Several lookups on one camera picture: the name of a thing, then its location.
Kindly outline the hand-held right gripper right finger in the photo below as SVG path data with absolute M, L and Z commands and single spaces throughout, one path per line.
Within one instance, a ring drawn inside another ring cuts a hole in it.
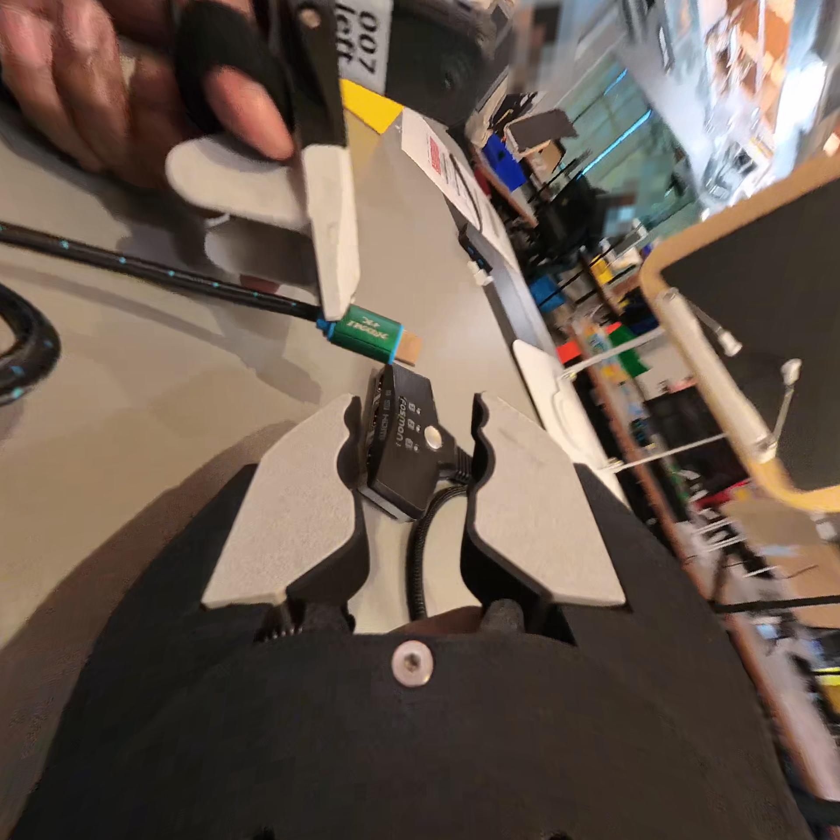
M 627 598 L 570 456 L 540 425 L 489 392 L 475 394 L 475 446 L 461 577 L 484 607 L 525 618 L 552 606 L 624 606 Z

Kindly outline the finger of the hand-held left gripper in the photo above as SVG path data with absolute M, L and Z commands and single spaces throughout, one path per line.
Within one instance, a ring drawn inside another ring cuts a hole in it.
M 358 216 L 350 151 L 311 144 L 301 153 L 322 313 L 341 320 L 361 280 Z

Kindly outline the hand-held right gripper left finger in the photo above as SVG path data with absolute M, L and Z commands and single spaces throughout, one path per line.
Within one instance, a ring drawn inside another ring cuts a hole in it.
M 336 397 L 259 460 L 201 604 L 266 604 L 297 625 L 353 625 L 349 603 L 370 572 L 358 489 L 362 404 Z

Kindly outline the yellow plastic bin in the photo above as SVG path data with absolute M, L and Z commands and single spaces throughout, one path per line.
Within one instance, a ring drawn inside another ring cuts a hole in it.
M 402 115 L 404 107 L 351 80 L 340 80 L 345 111 L 378 135 L 383 135 Z

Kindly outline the black braided cable green plugs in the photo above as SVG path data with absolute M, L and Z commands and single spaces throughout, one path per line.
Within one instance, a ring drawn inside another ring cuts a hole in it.
M 372 361 L 415 364 L 422 347 L 421 340 L 401 323 L 354 304 L 341 319 L 330 320 L 311 303 L 6 222 L 1 224 L 1 243 L 142 280 L 168 291 L 308 321 L 332 345 Z M 13 338 L 1 357 L 1 404 L 5 406 L 23 399 L 51 375 L 61 356 L 61 341 L 47 316 L 6 286 L 1 286 L 1 317 Z

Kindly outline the black port switch box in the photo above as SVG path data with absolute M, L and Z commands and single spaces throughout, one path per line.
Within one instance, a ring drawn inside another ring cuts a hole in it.
M 400 364 L 373 380 L 362 493 L 400 522 L 426 515 L 438 485 L 467 485 L 471 457 L 440 423 L 431 382 Z

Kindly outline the dark grey usb hub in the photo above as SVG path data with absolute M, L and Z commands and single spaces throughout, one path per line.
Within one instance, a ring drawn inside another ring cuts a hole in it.
M 492 272 L 492 266 L 470 240 L 467 226 L 463 226 L 458 229 L 458 243 L 462 250 L 467 254 L 469 262 L 473 264 L 477 270 L 489 276 Z

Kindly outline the person's right hand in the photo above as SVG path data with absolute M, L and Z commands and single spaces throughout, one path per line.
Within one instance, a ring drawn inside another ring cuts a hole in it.
M 421 619 L 412 625 L 412 629 L 421 635 L 474 634 L 480 629 L 482 617 L 479 606 L 462 606 Z

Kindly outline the person's left hand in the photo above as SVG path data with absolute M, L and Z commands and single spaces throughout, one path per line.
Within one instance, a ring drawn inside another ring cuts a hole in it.
M 196 136 L 170 54 L 193 2 L 2 1 L 2 79 L 26 120 L 94 174 L 166 188 Z

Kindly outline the printed paper sheet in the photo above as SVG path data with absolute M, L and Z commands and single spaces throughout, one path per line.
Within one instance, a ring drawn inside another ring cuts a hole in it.
M 416 112 L 402 113 L 402 151 L 441 192 L 456 223 L 492 266 L 501 263 L 521 275 L 507 230 L 469 165 Z

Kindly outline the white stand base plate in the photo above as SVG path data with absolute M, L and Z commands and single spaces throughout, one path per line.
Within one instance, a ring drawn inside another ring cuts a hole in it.
M 588 466 L 628 508 L 610 460 L 557 356 L 521 339 L 513 341 L 511 351 L 546 432 L 573 462 Z

